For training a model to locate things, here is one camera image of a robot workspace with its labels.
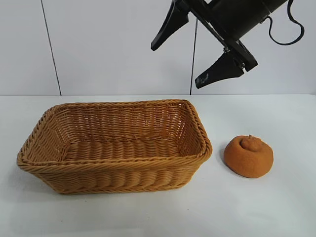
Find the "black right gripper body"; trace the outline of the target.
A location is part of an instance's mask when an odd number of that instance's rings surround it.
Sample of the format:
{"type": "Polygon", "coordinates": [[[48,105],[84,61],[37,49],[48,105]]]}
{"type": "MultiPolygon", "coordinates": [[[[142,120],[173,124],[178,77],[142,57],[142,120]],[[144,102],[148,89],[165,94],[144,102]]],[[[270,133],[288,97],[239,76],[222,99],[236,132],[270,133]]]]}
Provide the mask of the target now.
{"type": "Polygon", "coordinates": [[[224,53],[205,74],[243,74],[258,65],[240,39],[284,0],[204,0],[188,1],[191,12],[224,46],[224,53]]]}

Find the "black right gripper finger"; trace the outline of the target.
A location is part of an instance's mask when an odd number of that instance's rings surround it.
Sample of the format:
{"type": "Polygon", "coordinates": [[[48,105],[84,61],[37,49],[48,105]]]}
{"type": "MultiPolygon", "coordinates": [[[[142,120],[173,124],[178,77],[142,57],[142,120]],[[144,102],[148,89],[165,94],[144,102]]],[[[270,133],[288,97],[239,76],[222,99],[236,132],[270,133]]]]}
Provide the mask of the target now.
{"type": "Polygon", "coordinates": [[[190,7],[185,0],[173,0],[167,16],[156,37],[151,42],[151,50],[157,50],[173,33],[189,22],[190,7]]]}
{"type": "Polygon", "coordinates": [[[195,85],[200,89],[224,79],[238,78],[243,74],[244,71],[235,57],[230,53],[223,53],[213,65],[195,79],[195,85]]]}

